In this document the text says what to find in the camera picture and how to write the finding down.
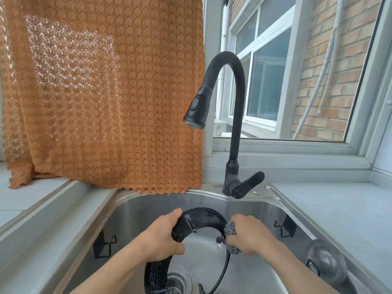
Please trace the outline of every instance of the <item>left hand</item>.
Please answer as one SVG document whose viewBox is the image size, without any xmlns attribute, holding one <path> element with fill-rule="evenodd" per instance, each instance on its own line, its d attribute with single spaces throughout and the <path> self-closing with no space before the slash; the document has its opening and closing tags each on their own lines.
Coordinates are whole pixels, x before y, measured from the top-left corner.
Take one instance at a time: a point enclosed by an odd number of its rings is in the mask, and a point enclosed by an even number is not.
<svg viewBox="0 0 392 294">
<path fill-rule="evenodd" d="M 169 256 L 185 253 L 184 245 L 171 237 L 172 229 L 181 215 L 182 209 L 177 208 L 169 214 L 160 216 L 134 239 L 133 242 L 138 243 L 145 252 L 146 262 L 161 261 Z"/>
</svg>

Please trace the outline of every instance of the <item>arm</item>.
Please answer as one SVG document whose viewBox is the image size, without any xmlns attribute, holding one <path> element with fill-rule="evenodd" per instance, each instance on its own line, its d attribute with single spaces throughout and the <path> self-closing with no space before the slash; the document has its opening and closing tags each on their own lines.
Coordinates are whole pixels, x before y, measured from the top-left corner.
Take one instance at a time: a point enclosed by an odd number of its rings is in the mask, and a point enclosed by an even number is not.
<svg viewBox="0 0 392 294">
<path fill-rule="evenodd" d="M 245 254 L 258 254 L 264 258 L 290 294 L 339 294 L 300 262 L 261 221 L 242 214 L 234 215 L 232 221 L 237 235 L 228 235 L 228 244 L 238 247 Z"/>
<path fill-rule="evenodd" d="M 183 255 L 184 245 L 171 237 L 171 231 L 181 215 L 182 210 L 178 208 L 160 216 L 71 294 L 118 293 L 140 264 L 163 260 L 171 255 Z"/>
</svg>

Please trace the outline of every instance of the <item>sink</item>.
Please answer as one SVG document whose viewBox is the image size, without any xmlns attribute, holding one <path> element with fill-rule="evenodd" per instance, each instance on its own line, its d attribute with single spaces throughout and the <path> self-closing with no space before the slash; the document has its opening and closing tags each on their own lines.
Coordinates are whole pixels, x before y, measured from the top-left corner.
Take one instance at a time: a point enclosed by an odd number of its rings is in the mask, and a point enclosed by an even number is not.
<svg viewBox="0 0 392 294">
<path fill-rule="evenodd" d="M 217 210 L 227 220 L 236 213 L 253 215 L 260 219 L 273 235 L 285 243 L 291 252 L 304 264 L 310 242 L 314 238 L 327 239 L 316 224 L 311 223 L 300 211 L 295 209 L 286 198 L 271 185 L 260 185 L 243 199 L 237 200 L 220 193 L 219 185 L 203 186 L 204 190 L 189 190 L 184 195 L 143 195 L 133 191 L 119 191 L 111 214 L 104 215 L 103 232 L 105 241 L 115 234 L 117 243 L 111 246 L 112 255 L 144 231 L 160 215 L 167 214 L 177 207 L 187 210 L 194 207 L 209 207 Z M 275 221 L 282 224 L 287 217 L 296 225 L 292 237 L 282 238 L 281 230 Z M 185 254 L 174 256 L 170 263 L 168 279 L 170 293 L 191 293 L 192 287 L 201 283 L 208 293 L 222 272 L 226 249 L 216 242 L 218 231 L 202 228 L 184 240 Z M 92 241 L 85 242 L 86 252 L 75 258 L 65 277 L 62 293 L 71 292 L 93 272 L 98 270 L 108 258 L 95 259 Z M 105 247 L 101 254 L 107 253 Z M 374 284 L 358 266 L 344 255 L 348 264 L 348 277 L 343 285 L 336 288 L 342 294 L 385 293 Z M 121 293 L 144 293 L 144 264 L 130 278 Z M 288 293 L 282 281 L 271 266 L 258 256 L 232 255 L 221 284 L 216 294 L 227 293 Z"/>
</svg>

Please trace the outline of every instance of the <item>black faucet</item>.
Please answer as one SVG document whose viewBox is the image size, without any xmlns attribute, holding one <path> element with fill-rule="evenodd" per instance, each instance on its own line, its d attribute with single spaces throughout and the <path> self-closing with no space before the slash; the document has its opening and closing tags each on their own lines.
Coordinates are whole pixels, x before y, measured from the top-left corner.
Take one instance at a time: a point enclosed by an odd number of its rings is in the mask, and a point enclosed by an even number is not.
<svg viewBox="0 0 392 294">
<path fill-rule="evenodd" d="M 218 78 L 219 71 L 228 64 L 233 70 L 236 80 L 236 102 L 234 104 L 233 129 L 231 133 L 230 156 L 226 164 L 225 183 L 223 193 L 236 199 L 244 197 L 252 188 L 264 180 L 262 171 L 256 172 L 247 180 L 241 182 L 238 178 L 238 150 L 241 138 L 241 126 L 245 105 L 245 75 L 239 58 L 229 51 L 217 54 L 205 72 L 202 86 L 190 104 L 183 121 L 195 129 L 204 129 L 210 108 L 211 95 Z"/>
</svg>

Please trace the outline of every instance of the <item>forearm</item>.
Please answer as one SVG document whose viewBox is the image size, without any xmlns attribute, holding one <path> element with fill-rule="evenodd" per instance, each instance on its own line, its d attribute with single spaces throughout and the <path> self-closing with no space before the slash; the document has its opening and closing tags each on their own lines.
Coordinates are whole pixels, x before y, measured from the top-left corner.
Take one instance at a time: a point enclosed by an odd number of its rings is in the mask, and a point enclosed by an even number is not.
<svg viewBox="0 0 392 294">
<path fill-rule="evenodd" d="M 143 248 L 137 240 L 131 242 L 98 271 L 80 284 L 71 294 L 116 294 L 134 274 L 135 269 L 145 262 Z"/>
<path fill-rule="evenodd" d="M 260 255 L 272 266 L 290 294 L 339 294 L 279 241 L 267 254 Z"/>
</svg>

